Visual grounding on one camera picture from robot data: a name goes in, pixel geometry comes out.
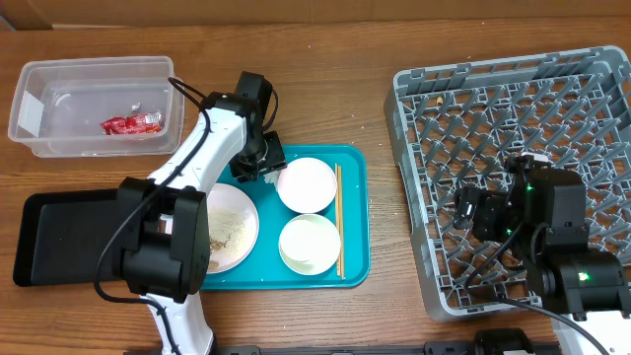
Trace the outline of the white tissue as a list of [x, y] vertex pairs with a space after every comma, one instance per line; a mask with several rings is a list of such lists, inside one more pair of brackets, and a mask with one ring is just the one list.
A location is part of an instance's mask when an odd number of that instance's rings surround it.
[[263, 177], [264, 177], [264, 181], [266, 183], [271, 183], [273, 185], [276, 185], [278, 183], [279, 178], [280, 178], [280, 171], [274, 171], [274, 172], [267, 173]]

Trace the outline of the white paper cup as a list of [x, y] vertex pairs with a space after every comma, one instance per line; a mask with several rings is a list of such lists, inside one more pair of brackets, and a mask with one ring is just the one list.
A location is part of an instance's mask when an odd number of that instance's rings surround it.
[[277, 192], [281, 201], [299, 214], [318, 213], [334, 200], [337, 180], [333, 169], [316, 158], [290, 162], [280, 173]]

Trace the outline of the wooden chopstick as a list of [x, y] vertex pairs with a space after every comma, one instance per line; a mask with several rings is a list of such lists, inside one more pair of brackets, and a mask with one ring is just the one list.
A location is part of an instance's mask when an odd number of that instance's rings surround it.
[[340, 240], [340, 251], [338, 252], [338, 257], [336, 260], [336, 274], [337, 276], [339, 276], [341, 278], [341, 234], [339, 232], [339, 227], [340, 227], [340, 217], [339, 217], [339, 213], [340, 213], [340, 207], [339, 207], [339, 193], [340, 193], [340, 172], [339, 172], [339, 166], [337, 164], [334, 165], [334, 173], [335, 173], [335, 183], [336, 183], [336, 191], [335, 191], [335, 199], [334, 199], [334, 206], [335, 206], [335, 226], [336, 226], [336, 230], [338, 232], [338, 237]]
[[344, 265], [344, 258], [345, 258], [345, 246], [344, 246], [344, 218], [343, 218], [343, 181], [342, 181], [342, 167], [339, 166], [339, 176], [340, 176], [340, 193], [339, 193], [339, 207], [340, 207], [340, 213], [339, 213], [339, 217], [340, 217], [340, 227], [339, 227], [339, 232], [341, 234], [341, 279], [345, 280], [345, 265]]

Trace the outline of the white bowl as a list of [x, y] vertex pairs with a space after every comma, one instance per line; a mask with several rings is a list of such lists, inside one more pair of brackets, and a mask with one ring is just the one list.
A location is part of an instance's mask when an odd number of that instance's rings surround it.
[[282, 229], [278, 249], [285, 265], [295, 273], [316, 276], [337, 260], [340, 240], [336, 226], [318, 214], [302, 214]]

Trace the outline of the red snack wrapper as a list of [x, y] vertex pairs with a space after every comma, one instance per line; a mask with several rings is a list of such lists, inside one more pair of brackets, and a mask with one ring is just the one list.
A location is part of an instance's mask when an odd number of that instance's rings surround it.
[[127, 117], [113, 117], [101, 124], [106, 135], [157, 133], [162, 130], [160, 112], [137, 113]]

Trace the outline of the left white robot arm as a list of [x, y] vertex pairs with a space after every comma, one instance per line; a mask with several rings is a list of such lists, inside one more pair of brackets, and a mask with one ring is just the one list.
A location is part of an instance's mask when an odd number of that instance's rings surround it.
[[223, 170], [238, 182], [286, 168], [270, 126], [278, 95], [260, 74], [243, 72], [231, 93], [203, 95], [171, 78], [199, 110], [177, 152], [146, 179], [126, 178], [116, 202], [125, 219], [102, 253], [131, 297], [97, 293], [112, 303], [143, 304], [152, 313], [163, 354], [213, 354], [216, 342], [203, 315], [200, 288], [210, 261], [207, 196]]

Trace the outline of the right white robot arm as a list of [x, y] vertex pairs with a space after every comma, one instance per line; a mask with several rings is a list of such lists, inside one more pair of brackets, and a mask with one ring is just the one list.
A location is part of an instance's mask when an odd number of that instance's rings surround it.
[[470, 285], [509, 250], [541, 300], [538, 306], [521, 302], [520, 308], [551, 319], [564, 353], [629, 353], [628, 282], [613, 253], [589, 245], [581, 176], [533, 153], [508, 157], [504, 169], [514, 178], [507, 191], [467, 185], [455, 194], [454, 228], [499, 243], [464, 283]]

